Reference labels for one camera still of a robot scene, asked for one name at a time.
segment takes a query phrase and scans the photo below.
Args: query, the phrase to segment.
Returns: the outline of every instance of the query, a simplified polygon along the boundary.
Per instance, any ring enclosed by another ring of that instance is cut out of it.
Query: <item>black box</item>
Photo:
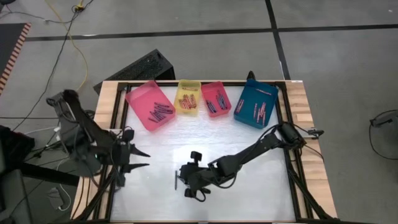
[[[155,49],[106,80],[175,80],[175,74],[173,65]],[[101,87],[102,82],[93,88],[100,94]]]

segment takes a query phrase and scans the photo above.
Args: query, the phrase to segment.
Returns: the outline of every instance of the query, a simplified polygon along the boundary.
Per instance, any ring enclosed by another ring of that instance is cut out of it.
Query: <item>yellow bin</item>
[[[200,85],[198,81],[180,80],[178,83],[177,94],[175,95],[174,107],[179,113],[197,114]]]

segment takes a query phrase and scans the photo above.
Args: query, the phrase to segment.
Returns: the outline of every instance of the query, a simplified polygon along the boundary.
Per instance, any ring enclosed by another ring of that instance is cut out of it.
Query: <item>yellow cable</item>
[[[83,57],[83,60],[85,61],[85,65],[86,65],[86,76],[85,76],[85,79],[83,80],[83,82],[80,84],[79,88],[76,89],[76,91],[79,91],[79,89],[80,89],[80,88],[85,84],[85,82],[87,81],[87,77],[88,77],[88,64],[87,64],[87,61],[86,61],[86,57],[85,57],[85,55],[83,55],[83,52],[81,52],[81,50],[80,50],[78,47],[76,47],[76,45],[75,45],[75,43],[74,43],[74,41],[73,41],[73,39],[72,39],[72,35],[70,35],[70,33],[69,33],[69,31],[68,31],[68,28],[66,27],[65,23],[62,21],[62,19],[61,19],[59,13],[52,7],[52,5],[48,2],[48,0],[44,0],[44,1],[45,1],[45,3],[47,3],[47,5],[51,8],[51,10],[54,12],[54,14],[58,17],[58,19],[60,20],[60,22],[61,22],[62,25],[64,26],[65,30],[67,31],[67,35],[69,36],[70,41],[72,42],[72,45],[74,46],[74,48],[76,48],[77,51],[79,51],[79,53],[80,53],[81,56]]]

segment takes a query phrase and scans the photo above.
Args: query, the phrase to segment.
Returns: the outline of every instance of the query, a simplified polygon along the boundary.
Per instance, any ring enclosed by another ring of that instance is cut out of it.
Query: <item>plastic bin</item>
[[[126,100],[148,131],[175,116],[175,108],[155,81],[148,81],[126,95]]]
[[[197,114],[199,98],[200,82],[180,80],[174,99],[174,107],[179,113]]]
[[[202,85],[201,94],[209,116],[212,118],[227,114],[232,108],[222,82]]]
[[[266,127],[277,97],[276,87],[247,80],[234,111],[235,120],[259,129]]]

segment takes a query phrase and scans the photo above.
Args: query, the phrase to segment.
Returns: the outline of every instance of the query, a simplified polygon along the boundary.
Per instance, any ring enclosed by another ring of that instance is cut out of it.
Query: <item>table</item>
[[[213,82],[214,80],[201,80],[201,82]],[[263,81],[262,82],[280,82],[280,81]],[[158,81],[159,83],[175,83],[178,81]],[[228,83],[239,83],[242,80],[228,80],[224,81]],[[114,107],[115,107],[115,99],[117,95],[118,88],[117,81],[108,81],[103,83],[103,87],[101,90],[101,94],[99,96],[98,105],[96,109],[95,121],[97,124],[104,128],[108,129],[111,126]],[[143,83],[142,81],[130,81],[129,83]],[[310,112],[310,108],[308,105],[307,96],[305,94],[305,89],[303,82],[301,81],[284,81],[287,91],[287,98],[289,99],[289,105],[292,115],[292,120],[295,124],[303,127],[303,128],[311,128],[313,127],[312,116]],[[116,120],[113,122],[116,123],[116,126],[120,126],[121,116],[123,114],[123,102],[124,96],[120,97],[120,102],[118,108],[116,108],[117,113],[115,113]],[[282,108],[282,117],[284,120],[288,119],[288,114],[286,112],[285,104],[282,98],[282,94],[280,92],[279,102]],[[318,152],[320,152],[320,147],[317,140],[306,139],[308,145]],[[305,180],[307,182],[307,187],[312,195],[315,197],[317,202],[325,209],[327,213],[331,216],[336,217],[335,207],[333,204],[333,199],[331,197],[330,187],[328,184],[328,179],[326,176],[326,171],[322,162],[322,159],[319,158],[315,153],[308,151],[306,149],[303,150],[302,154],[302,167],[303,173],[305,175]],[[73,211],[76,210],[76,215],[79,215],[81,211],[83,211],[86,201],[90,201],[92,197],[96,193],[96,187],[91,184],[90,188],[88,187],[89,179],[85,178],[85,184],[83,185],[83,181],[79,183],[75,203],[73,205]],[[308,217],[305,209],[304,199],[297,189],[297,198],[298,205],[300,208],[301,217]],[[98,218],[104,218],[106,214],[106,205],[108,204],[109,194],[105,193],[104,197],[101,201],[101,208],[98,212]]]

